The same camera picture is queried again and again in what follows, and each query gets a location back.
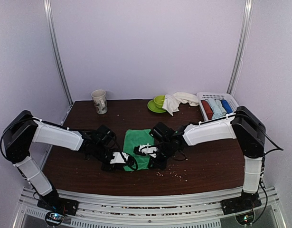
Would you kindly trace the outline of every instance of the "green towel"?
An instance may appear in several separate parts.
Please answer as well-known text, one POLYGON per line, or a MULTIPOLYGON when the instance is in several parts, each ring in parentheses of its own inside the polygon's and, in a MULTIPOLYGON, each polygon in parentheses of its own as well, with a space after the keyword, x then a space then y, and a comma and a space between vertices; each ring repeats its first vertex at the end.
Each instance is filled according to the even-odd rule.
MULTIPOLYGON (((147 145, 149 143, 150 146, 154 145, 154 138, 149 135, 150 129, 147 130, 127 130, 125 135, 125 140, 123 143, 123 151, 127 154, 132 155, 138 164, 137 170, 147 170, 148 164, 150 160, 150 156, 141 156, 133 153, 134 147, 140 145, 147 145)), ((125 171, 132 171, 128 166, 124 167, 125 171)))

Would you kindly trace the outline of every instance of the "white mug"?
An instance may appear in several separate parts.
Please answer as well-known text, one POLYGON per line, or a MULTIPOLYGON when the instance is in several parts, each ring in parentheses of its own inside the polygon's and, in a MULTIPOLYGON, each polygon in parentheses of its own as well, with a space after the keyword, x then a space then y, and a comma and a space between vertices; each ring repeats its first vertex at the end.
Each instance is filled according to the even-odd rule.
POLYGON ((103 89, 95 90, 91 93, 96 111, 98 114, 105 114, 108 111, 106 91, 103 89))

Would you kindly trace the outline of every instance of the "green saucer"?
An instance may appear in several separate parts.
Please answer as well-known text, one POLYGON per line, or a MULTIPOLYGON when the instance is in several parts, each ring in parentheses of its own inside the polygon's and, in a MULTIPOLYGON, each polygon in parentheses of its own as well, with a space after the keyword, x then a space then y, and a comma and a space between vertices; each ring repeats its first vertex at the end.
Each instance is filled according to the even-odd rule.
POLYGON ((147 106, 150 109, 150 111, 153 111, 155 113, 165 113, 166 112, 166 110, 156 107, 153 100, 149 101, 147 106))

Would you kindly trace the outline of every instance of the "white plastic basket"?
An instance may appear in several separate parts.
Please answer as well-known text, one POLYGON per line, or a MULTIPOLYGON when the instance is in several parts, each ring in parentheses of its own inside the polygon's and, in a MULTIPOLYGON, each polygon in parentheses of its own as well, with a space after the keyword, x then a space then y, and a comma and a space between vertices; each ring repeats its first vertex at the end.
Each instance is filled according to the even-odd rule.
POLYGON ((199 107, 201 109, 201 113, 204 118, 204 121, 208 121, 209 119, 205 113, 205 109, 201 103, 201 100, 207 100, 208 98, 213 98, 215 100, 227 100, 227 102, 229 103, 233 111, 235 111, 236 108, 239 106, 236 100, 230 94, 226 94, 226 93, 223 94, 223 93, 200 92, 200 93, 197 93, 197 97, 199 100, 199 107))

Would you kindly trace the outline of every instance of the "table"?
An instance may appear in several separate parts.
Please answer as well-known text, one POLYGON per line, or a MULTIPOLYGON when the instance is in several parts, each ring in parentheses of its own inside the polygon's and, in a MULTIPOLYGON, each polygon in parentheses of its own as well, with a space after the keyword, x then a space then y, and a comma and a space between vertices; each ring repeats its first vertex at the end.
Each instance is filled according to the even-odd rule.
MULTIPOLYGON (((190 121, 202 121, 199 107, 181 104, 179 112, 153 113, 148 100, 111 100, 108 112, 96 113, 92 101, 77 101, 64 126, 97 129, 104 124, 122 147, 128 129, 150 129, 159 121, 176 130, 190 121)), ((168 160, 167 168, 135 172, 102 171, 101 163, 82 153, 54 146, 44 167, 57 189, 115 196, 161 196, 235 188, 244 182, 244 157, 237 140, 201 143, 184 150, 188 160, 168 160)))

